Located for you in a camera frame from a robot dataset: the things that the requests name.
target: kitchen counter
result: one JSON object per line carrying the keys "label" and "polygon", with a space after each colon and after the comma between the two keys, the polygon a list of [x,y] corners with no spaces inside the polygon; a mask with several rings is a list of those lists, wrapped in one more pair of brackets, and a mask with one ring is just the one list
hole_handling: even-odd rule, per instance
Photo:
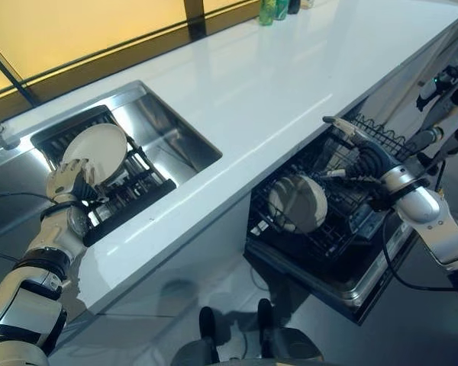
{"label": "kitchen counter", "polygon": [[252,20],[73,91],[7,122],[5,137],[141,80],[223,156],[118,227],[79,268],[78,299],[108,305],[458,19],[441,0],[316,0]]}

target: open dishwasher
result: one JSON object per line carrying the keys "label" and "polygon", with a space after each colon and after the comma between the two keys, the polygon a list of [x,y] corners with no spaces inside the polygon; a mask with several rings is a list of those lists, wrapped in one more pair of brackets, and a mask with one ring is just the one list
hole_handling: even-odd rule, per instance
{"label": "open dishwasher", "polygon": [[[358,115],[350,122],[392,155],[403,147],[405,138],[384,130],[373,120]],[[383,235],[397,266],[416,236],[396,214],[384,223],[386,212],[371,208],[370,201],[379,197],[373,182],[320,178],[320,172],[354,163],[357,155],[344,134],[329,127],[257,185],[251,195],[245,256],[250,263],[259,261],[289,276],[360,324],[391,278],[382,252]],[[290,175],[308,176],[324,189],[327,216],[311,233],[286,230],[281,220],[285,215],[269,202],[274,184]]]}

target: bottle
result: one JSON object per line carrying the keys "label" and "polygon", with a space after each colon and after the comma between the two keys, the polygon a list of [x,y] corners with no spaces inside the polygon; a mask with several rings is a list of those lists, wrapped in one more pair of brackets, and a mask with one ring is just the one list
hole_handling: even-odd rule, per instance
{"label": "bottle", "polygon": [[260,24],[272,25],[276,13],[277,0],[261,0],[260,6]]}
{"label": "bottle", "polygon": [[314,6],[314,0],[301,0],[300,2],[302,9],[310,9]]}
{"label": "bottle", "polygon": [[289,14],[297,14],[300,10],[300,0],[289,1]]}
{"label": "bottle", "polygon": [[289,0],[276,0],[276,14],[275,19],[282,21],[287,16],[289,10]]}

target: white plate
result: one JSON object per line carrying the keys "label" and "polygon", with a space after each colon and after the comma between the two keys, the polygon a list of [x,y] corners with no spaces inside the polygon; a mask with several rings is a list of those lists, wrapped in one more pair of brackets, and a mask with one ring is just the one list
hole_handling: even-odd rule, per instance
{"label": "white plate", "polygon": [[268,196],[275,222],[292,233],[310,233],[325,220],[327,198],[322,187],[305,175],[279,179]]}
{"label": "white plate", "polygon": [[111,177],[127,153],[127,138],[114,124],[96,124],[81,132],[68,145],[63,162],[88,159],[93,168],[93,182],[99,185]]}

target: wire rack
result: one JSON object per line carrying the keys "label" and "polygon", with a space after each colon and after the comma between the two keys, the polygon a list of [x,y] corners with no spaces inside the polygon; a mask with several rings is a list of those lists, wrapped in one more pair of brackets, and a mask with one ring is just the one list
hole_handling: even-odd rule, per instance
{"label": "wire rack", "polygon": [[127,152],[116,173],[95,186],[102,199],[88,202],[89,219],[96,230],[85,240],[96,241],[130,219],[141,209],[176,188],[147,158],[142,147],[125,133],[113,114],[104,106],[90,108],[31,138],[51,170],[56,170],[68,145],[84,130],[98,124],[114,124],[125,134]]}
{"label": "wire rack", "polygon": [[[363,115],[357,115],[350,122],[379,141],[392,155],[404,146],[403,136],[396,136],[393,131],[385,130],[382,125]],[[373,215],[367,201],[380,194],[380,187],[376,181],[366,179],[323,180],[319,173],[345,168],[353,164],[357,157],[357,149],[342,131],[335,127],[328,128],[253,190],[248,226],[250,235],[286,251],[298,248],[300,252],[294,255],[311,257],[322,265],[334,262]],[[269,202],[269,193],[275,183],[293,175],[314,179],[326,194],[326,219],[312,233],[303,233],[298,224]],[[379,219],[375,221],[377,225],[381,224]]]}

